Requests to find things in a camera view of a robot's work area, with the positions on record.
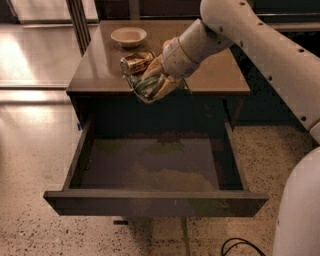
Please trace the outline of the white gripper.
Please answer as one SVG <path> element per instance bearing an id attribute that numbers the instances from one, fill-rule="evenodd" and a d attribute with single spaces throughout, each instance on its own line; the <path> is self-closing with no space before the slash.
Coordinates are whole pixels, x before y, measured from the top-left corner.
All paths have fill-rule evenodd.
<path id="1" fill-rule="evenodd" d="M 199 64 L 186 55 L 179 38 L 175 37 L 164 47 L 162 55 L 157 56 L 150 63 L 141 80 L 159 77 L 151 93 L 151 100 L 157 101 L 178 88 L 182 82 L 181 79 L 191 76 L 198 68 Z"/>

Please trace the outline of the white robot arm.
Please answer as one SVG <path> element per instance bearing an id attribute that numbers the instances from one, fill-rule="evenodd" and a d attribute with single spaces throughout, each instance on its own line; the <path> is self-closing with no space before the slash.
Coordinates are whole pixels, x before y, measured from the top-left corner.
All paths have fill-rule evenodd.
<path id="1" fill-rule="evenodd" d="M 204 59 L 236 44 L 320 142 L 320 59 L 263 23 L 246 0 L 201 0 L 200 15 L 144 73 L 160 77 L 151 99 L 164 97 Z M 286 182 L 272 256 L 320 256 L 320 147 L 303 157 Z"/>

